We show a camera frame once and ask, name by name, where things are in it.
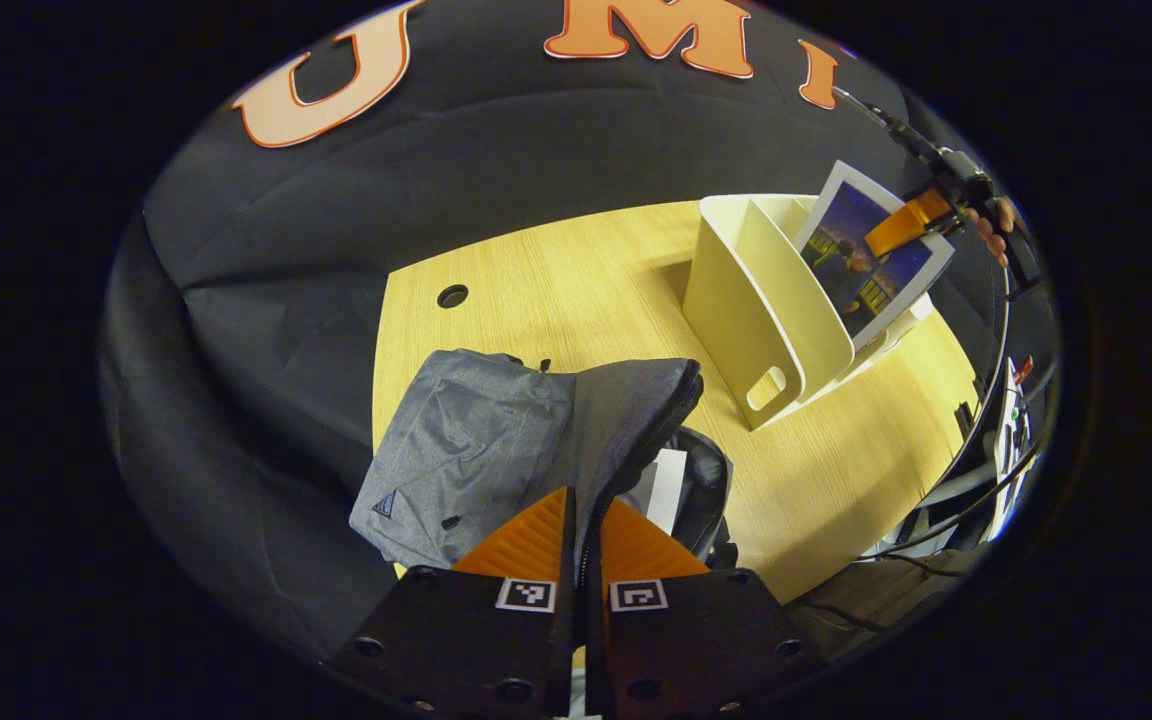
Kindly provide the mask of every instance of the table grommet hole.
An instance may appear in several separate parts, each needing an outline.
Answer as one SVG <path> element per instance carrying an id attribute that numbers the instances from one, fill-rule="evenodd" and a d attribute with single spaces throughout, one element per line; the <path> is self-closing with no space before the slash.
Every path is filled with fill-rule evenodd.
<path id="1" fill-rule="evenodd" d="M 447 290 L 438 293 L 438 305 L 442 306 L 444 310 L 452 310 L 453 306 L 465 302 L 468 296 L 470 296 L 470 288 L 463 285 L 453 285 Z"/>

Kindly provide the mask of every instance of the orange letter m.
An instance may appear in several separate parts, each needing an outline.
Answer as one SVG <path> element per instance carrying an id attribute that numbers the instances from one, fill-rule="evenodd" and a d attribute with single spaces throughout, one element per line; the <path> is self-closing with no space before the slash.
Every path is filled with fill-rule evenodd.
<path id="1" fill-rule="evenodd" d="M 563 32 L 550 37 L 545 53 L 554 58 L 620 58 L 630 50 L 612 32 L 612 13 L 630 28 L 646 54 L 662 59 L 695 28 L 682 60 L 694 68 L 735 78 L 753 77 L 745 60 L 749 13 L 725 0 L 566 0 Z"/>

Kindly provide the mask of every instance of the backpack zipper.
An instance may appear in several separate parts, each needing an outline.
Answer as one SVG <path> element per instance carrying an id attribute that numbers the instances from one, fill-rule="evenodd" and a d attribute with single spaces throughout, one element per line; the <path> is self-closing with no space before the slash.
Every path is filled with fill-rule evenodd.
<path id="1" fill-rule="evenodd" d="M 679 432 L 679 429 L 682 427 L 682 420 L 685 420 L 687 416 L 696 409 L 696 402 L 700 400 L 704 389 L 705 382 L 700 378 L 700 363 L 688 359 L 684 370 L 682 370 L 677 391 L 673 393 L 639 441 L 628 452 L 626 461 L 621 462 L 621 468 L 612 475 L 612 482 L 602 488 L 594 501 L 594 515 L 590 521 L 589 530 L 585 530 L 585 541 L 579 552 L 579 568 L 576 571 L 577 589 L 585 586 L 585 575 L 589 574 L 590 538 L 594 537 L 596 529 L 602 526 L 602 520 L 612 507 L 613 498 L 626 492 L 626 488 L 620 488 L 620 486 L 626 479 L 627 471 L 643 473 L 643 469 L 652 462 L 660 447 L 668 441 L 673 433 Z"/>

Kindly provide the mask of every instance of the finger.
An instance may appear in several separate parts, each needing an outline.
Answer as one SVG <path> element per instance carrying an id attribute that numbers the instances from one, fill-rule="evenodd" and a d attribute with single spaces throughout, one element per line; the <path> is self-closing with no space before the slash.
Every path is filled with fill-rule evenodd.
<path id="1" fill-rule="evenodd" d="M 977 232 L 980 233 L 980 237 L 987 238 L 993 234 L 993 225 L 990 223 L 990 220 L 979 218 L 977 219 Z"/>
<path id="2" fill-rule="evenodd" d="M 988 247 L 990 252 L 993 252 L 993 256 L 998 258 L 998 264 L 1005 266 L 1006 268 L 1007 256 L 1005 255 L 1005 251 L 1007 250 L 1007 241 L 1002 240 L 1001 234 L 996 234 L 996 236 L 992 236 L 987 240 L 986 247 Z"/>
<path id="3" fill-rule="evenodd" d="M 998 223 L 1002 232 L 1011 232 L 1016 227 L 1016 206 L 1011 205 L 1010 197 L 1005 197 L 998 202 Z"/>
<path id="4" fill-rule="evenodd" d="M 1007 241 L 1002 240 L 1001 234 L 992 234 L 990 240 L 984 241 L 984 243 L 995 256 L 1001 256 L 1007 250 Z"/>

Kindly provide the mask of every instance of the wooden table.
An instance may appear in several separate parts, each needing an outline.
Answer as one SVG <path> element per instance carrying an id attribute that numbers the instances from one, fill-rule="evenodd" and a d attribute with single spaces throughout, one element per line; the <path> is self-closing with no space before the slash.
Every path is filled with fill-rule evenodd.
<path id="1" fill-rule="evenodd" d="M 514 232 L 389 274 L 376 341 L 372 432 L 384 437 L 434 350 L 508 353 L 550 372 L 635 357 L 694 357 L 705 393 L 687 418 L 732 456 L 727 503 L 740 564 L 790 601 L 873 546 L 929 492 L 963 437 L 973 370 L 940 314 L 867 372 L 750 432 L 682 316 L 698 202 L 614 210 Z M 439 293 L 465 285 L 460 306 Z"/>

